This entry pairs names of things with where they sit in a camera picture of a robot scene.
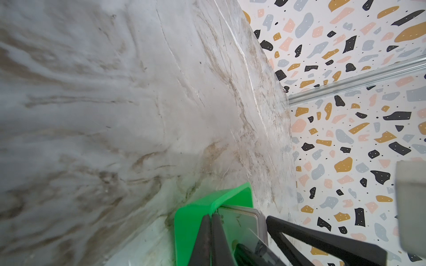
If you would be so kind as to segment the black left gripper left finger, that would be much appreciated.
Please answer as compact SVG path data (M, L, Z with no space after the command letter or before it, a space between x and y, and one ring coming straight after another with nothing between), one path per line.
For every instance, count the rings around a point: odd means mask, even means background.
M202 218L188 266L210 266L210 255L211 218L205 215Z

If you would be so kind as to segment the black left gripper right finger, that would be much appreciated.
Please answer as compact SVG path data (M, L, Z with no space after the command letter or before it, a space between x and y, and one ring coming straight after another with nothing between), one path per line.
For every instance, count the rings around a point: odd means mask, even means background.
M212 266L234 266L233 255L227 243L227 238L218 213L211 218L211 265Z

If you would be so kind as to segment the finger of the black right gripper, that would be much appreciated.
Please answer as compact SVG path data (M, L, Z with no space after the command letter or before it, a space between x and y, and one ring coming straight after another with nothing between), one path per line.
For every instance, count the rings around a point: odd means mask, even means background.
M285 266L285 263L262 243L258 244L254 251L244 244L237 244L234 258L238 266Z
M387 265L387 252L377 245L315 231L273 216L266 218L266 224L268 233L294 266L311 266L313 263L285 237L286 235L341 259L346 266Z

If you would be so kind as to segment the green plastic card tray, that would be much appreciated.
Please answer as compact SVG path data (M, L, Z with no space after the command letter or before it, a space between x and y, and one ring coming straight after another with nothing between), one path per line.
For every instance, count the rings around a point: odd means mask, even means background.
M190 261L202 219L222 205L253 208L252 186L218 190L177 210L174 217L175 264L186 266Z

